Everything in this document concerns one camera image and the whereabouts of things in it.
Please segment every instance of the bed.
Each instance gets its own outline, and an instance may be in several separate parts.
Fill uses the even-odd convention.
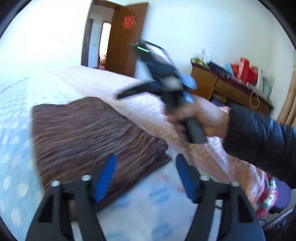
[[[139,82],[75,66],[37,73],[0,94],[0,216],[18,241],[25,240],[44,194],[33,160],[31,108],[42,103],[66,104],[85,96],[100,97],[146,131],[164,138],[173,159],[97,214],[107,240],[184,240],[196,205],[187,199],[174,165],[177,153],[186,154],[178,135],[165,121],[158,98],[144,94],[122,101],[114,99],[118,90]],[[249,200],[256,203],[264,188],[261,170],[227,156],[218,138],[209,139],[206,146],[195,145],[192,150],[193,164],[202,173],[221,182],[239,180]],[[212,230],[218,230],[220,215],[217,209],[213,222],[216,228]],[[81,240],[77,223],[73,222],[72,227],[75,239]],[[217,233],[211,235],[215,240]]]

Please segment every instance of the wooden desk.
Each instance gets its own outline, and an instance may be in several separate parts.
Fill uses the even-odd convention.
[[[252,90],[232,79],[223,78],[215,71],[204,68],[201,65],[192,64],[191,76],[198,84],[197,90],[191,91],[194,95],[210,100],[213,92],[218,92],[219,94],[234,100],[250,110],[254,110],[265,115],[269,115],[273,109],[273,107],[260,96],[258,96],[260,103],[259,107],[257,109],[253,109],[250,105]],[[255,93],[253,93],[251,97],[251,103],[253,107],[258,105],[257,95]]]

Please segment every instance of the silver bolt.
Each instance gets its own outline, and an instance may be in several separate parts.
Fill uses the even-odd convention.
[[[233,187],[239,187],[240,184],[239,184],[238,181],[232,181],[232,182],[231,182],[231,186],[233,186]]]
[[[60,181],[53,181],[51,186],[52,187],[57,187],[60,184]]]
[[[84,175],[81,177],[81,180],[83,181],[89,181],[91,179],[91,175]]]
[[[210,180],[210,178],[209,178],[208,175],[201,175],[201,176],[200,176],[200,179],[201,179],[202,181],[209,181],[209,180]]]

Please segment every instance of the person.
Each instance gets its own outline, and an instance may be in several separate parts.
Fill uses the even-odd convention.
[[[247,161],[263,171],[296,188],[296,128],[279,124],[260,113],[233,105],[229,113],[204,98],[196,96],[195,103],[182,105],[173,113],[165,109],[168,121],[178,123],[196,118],[208,137],[223,139],[225,151]],[[276,238],[266,240],[295,240],[296,208]]]

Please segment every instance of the light blue bedsheet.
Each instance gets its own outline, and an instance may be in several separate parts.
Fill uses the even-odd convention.
[[[69,101],[53,86],[25,79],[0,94],[0,215],[18,241],[25,240],[43,197],[33,161],[31,108]],[[174,158],[177,153],[169,148],[168,154]],[[180,241],[195,210],[171,162],[99,212],[98,219],[108,241]],[[219,223],[220,213],[215,215]],[[81,240],[77,223],[72,227]]]

